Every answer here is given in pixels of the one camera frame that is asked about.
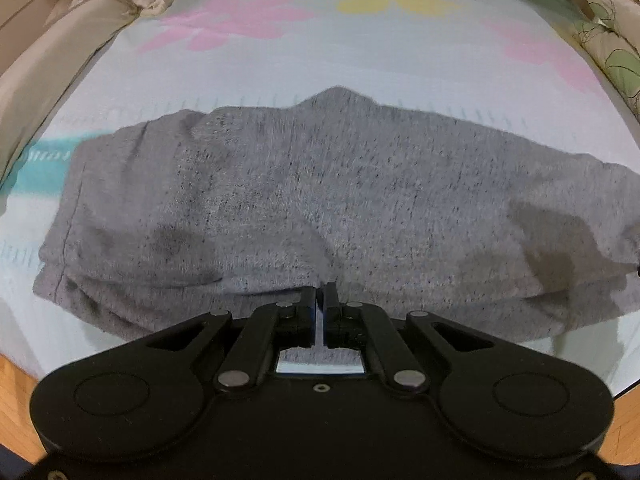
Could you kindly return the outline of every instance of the screw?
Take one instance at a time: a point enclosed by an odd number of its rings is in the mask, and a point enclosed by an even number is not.
[[[394,374],[394,381],[408,388],[420,388],[426,380],[426,375],[418,370],[400,370]]]
[[[242,370],[227,370],[218,376],[218,382],[227,388],[239,388],[249,382],[251,377]]]

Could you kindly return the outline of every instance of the beige blanket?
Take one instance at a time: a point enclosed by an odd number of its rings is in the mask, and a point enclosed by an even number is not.
[[[91,56],[141,14],[173,0],[59,0],[46,31],[0,76],[0,184]]]

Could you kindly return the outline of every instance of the folded gray clothing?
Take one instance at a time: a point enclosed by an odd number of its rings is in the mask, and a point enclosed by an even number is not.
[[[184,110],[78,146],[34,291],[134,337],[337,280],[527,340],[640,308],[639,196],[623,166],[343,88]]]

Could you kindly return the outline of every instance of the gray fabric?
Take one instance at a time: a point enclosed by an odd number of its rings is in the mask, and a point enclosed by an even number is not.
[[[639,196],[623,166],[341,88],[184,110],[76,149],[34,291],[132,337],[337,280],[526,340],[640,308]]]

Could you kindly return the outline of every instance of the bed sheet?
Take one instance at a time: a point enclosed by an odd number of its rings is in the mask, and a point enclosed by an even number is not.
[[[0,352],[35,376],[121,341],[37,298],[37,251],[82,139],[182,108],[286,107],[332,86],[640,173],[640,125],[567,33],[565,0],[175,0],[99,52],[0,191]],[[640,313],[527,345],[640,378]]]

